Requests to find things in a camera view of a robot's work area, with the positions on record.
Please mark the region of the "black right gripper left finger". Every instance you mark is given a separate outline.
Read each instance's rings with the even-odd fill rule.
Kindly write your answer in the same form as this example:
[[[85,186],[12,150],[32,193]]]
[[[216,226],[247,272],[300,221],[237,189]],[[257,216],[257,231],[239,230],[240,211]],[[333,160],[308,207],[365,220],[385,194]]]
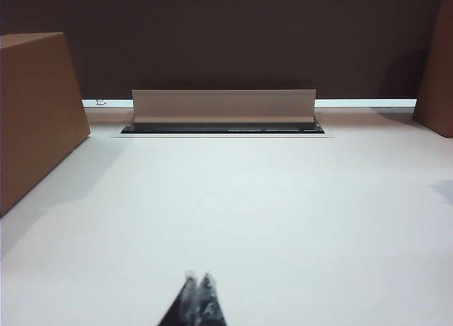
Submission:
[[[187,272],[178,295],[159,322],[165,325],[193,325],[195,322],[195,273]]]

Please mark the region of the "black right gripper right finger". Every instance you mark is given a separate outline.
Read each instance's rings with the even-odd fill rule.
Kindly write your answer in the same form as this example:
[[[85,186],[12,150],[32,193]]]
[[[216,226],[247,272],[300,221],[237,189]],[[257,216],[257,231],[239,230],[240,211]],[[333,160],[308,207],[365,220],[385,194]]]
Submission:
[[[209,273],[203,276],[196,290],[194,325],[227,326],[219,303],[216,282]]]

